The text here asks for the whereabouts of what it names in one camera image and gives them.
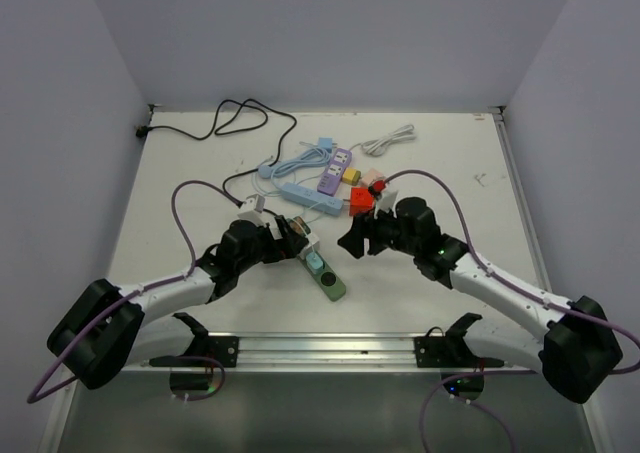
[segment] orange object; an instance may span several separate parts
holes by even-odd
[[[373,208],[373,196],[366,188],[351,188],[351,200],[349,202],[349,216],[356,213],[369,211]]]

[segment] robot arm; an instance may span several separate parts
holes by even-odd
[[[385,249],[413,257],[422,275],[449,289],[468,294],[500,311],[518,328],[497,327],[480,315],[467,314],[442,337],[426,337],[424,348],[460,365],[479,358],[498,358],[541,372],[564,397],[584,403],[622,359],[622,351],[609,328],[595,325],[545,305],[554,304],[597,318],[606,316],[600,305],[583,296],[573,302],[530,285],[500,270],[480,255],[480,268],[468,245],[444,234],[435,214],[422,198],[405,198],[391,207],[396,192],[382,182],[370,191],[376,208],[353,218],[348,233],[338,240],[355,258]],[[516,293],[492,273],[507,279],[539,302]]]
[[[174,315],[189,306],[215,301],[236,287],[239,276],[258,263],[295,258],[308,240],[297,234],[281,216],[272,231],[255,212],[255,201],[240,210],[240,219],[229,226],[215,252],[211,247],[195,263],[193,272],[169,277],[166,284],[144,291],[144,285],[113,285],[106,279],[91,283],[55,327],[47,347],[60,356],[71,342],[75,347],[64,364],[89,389],[108,383],[127,363],[157,356],[206,352],[206,330],[194,321]],[[116,302],[128,301],[105,314]],[[87,334],[80,332],[97,322]]]

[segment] power strip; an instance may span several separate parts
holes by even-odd
[[[280,193],[285,200],[293,201],[299,205],[308,206],[333,216],[339,216],[344,205],[344,201],[340,198],[318,193],[295,183],[285,183],[280,187]]]
[[[340,186],[340,180],[342,179],[344,170],[346,170],[350,164],[351,152],[338,148],[320,178],[318,191],[329,196],[335,195]]]

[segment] cable bundle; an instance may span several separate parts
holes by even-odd
[[[349,150],[353,150],[359,146],[362,152],[368,156],[382,156],[387,152],[387,148],[394,143],[403,143],[415,140],[416,134],[413,132],[414,126],[411,124],[404,125],[401,128],[382,136],[376,140],[369,140],[363,143],[356,143]]]

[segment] yellow block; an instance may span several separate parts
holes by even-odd
[[[355,168],[347,168],[342,174],[342,181],[347,185],[356,186],[360,181],[360,171]]]

